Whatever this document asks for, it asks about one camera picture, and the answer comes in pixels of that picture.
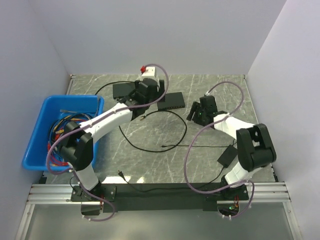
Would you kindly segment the black network switch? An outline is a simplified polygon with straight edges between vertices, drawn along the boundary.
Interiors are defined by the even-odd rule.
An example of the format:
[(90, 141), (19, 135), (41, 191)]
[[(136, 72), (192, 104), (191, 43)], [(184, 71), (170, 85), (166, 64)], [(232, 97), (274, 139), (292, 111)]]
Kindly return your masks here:
[(116, 83), (112, 85), (113, 99), (123, 98), (128, 96), (135, 89), (133, 82)]
[(166, 93), (163, 100), (157, 103), (159, 111), (182, 109), (186, 104), (182, 92)]

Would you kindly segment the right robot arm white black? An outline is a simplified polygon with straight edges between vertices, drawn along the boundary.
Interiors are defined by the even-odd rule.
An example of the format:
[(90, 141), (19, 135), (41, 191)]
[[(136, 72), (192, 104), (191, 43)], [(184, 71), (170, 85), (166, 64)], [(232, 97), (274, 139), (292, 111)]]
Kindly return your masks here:
[[(252, 176), (262, 168), (276, 161), (276, 151), (267, 126), (263, 123), (249, 123), (232, 116), (234, 112), (219, 111), (216, 99), (212, 95), (205, 95), (194, 101), (187, 116), (188, 121), (202, 126), (188, 146), (183, 163), (183, 174), (187, 186), (194, 192), (210, 195), (220, 192), (220, 195), (230, 200), (238, 193), (239, 186), (251, 181)], [(220, 188), (213, 190), (199, 190), (191, 185), (187, 177), (187, 161), (190, 150), (197, 137), (204, 130), (213, 128), (221, 131), (233, 139), (237, 144), (238, 162), (222, 177)]]

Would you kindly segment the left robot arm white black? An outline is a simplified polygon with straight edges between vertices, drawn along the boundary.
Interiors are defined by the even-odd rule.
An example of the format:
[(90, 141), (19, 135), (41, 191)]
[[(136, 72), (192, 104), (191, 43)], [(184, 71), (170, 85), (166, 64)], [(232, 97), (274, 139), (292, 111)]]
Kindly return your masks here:
[(165, 94), (165, 81), (144, 78), (134, 82), (134, 89), (103, 114), (83, 123), (69, 122), (64, 128), (58, 152), (73, 168), (83, 185), (82, 194), (89, 201), (102, 196), (102, 184), (92, 167), (94, 144), (124, 123), (129, 123), (149, 109), (151, 103)]

